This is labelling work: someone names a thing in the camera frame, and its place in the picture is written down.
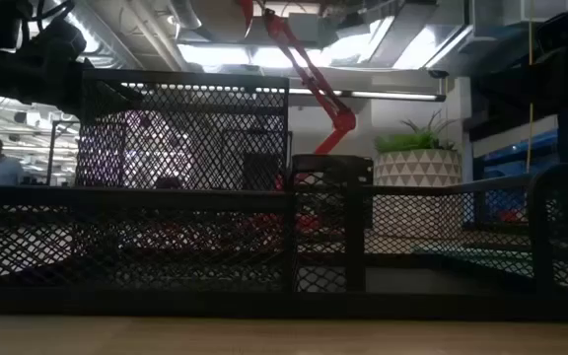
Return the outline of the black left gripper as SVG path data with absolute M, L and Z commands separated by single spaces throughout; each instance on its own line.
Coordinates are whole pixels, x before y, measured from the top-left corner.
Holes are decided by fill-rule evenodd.
M 24 56 L 0 50 L 0 97 L 23 104 L 43 104 L 78 115 L 82 81 L 90 61 Z M 135 108 L 144 96 L 113 81 L 84 79 L 84 117 L 100 118 Z

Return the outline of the black mesh desk organizer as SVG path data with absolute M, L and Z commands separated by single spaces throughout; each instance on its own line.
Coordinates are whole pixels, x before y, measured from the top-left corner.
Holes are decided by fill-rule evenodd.
M 144 101 L 81 116 L 71 185 L 0 186 L 0 313 L 568 320 L 563 163 L 375 186 L 374 159 L 291 153 L 283 78 L 101 71 Z M 376 232 L 374 198 L 408 192 L 456 196 L 458 222 Z M 533 277 L 432 246 L 527 251 Z

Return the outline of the long ceiling light bar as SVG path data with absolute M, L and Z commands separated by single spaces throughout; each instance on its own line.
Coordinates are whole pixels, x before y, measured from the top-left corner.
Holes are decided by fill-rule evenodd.
M 413 101 L 413 102 L 443 102 L 447 96 L 440 94 L 420 94 L 402 92 L 370 92 L 370 91 L 335 91 L 337 97 L 350 99 Z

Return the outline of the succulent in white triangle-pattern pot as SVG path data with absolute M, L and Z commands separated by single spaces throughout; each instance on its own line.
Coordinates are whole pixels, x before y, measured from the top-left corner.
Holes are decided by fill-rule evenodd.
M 440 188 L 462 182 L 461 154 L 449 138 L 452 119 L 435 111 L 425 124 L 403 119 L 408 130 L 374 140 L 374 185 Z M 459 220 L 455 196 L 378 195 L 373 202 L 373 225 L 384 236 L 439 240 Z

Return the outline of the teal sticky note pad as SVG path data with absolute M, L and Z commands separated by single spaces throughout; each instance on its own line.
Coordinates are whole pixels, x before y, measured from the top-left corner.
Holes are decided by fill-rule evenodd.
M 533 261 L 527 251 L 509 251 L 486 248 L 414 247 L 413 253 L 447 256 L 496 270 L 533 277 Z

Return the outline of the small red background box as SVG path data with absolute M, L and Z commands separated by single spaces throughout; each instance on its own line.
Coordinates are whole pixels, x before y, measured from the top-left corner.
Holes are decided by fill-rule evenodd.
M 502 210 L 497 213 L 497 217 L 502 223 L 523 224 L 527 222 L 524 210 Z

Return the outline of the black background frame stand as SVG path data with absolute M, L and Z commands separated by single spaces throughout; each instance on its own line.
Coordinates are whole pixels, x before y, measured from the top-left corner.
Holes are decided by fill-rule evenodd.
M 60 137 L 64 132 L 69 132 L 71 135 L 76 136 L 77 130 L 74 130 L 72 126 L 74 124 L 79 124 L 79 121 L 74 120 L 63 120 L 57 119 L 52 121 L 50 140 L 48 148 L 48 160 L 47 160 L 47 171 L 46 171 L 46 181 L 47 185 L 51 185 L 52 174 L 53 174 L 53 159 L 55 153 L 55 142 L 58 137 Z

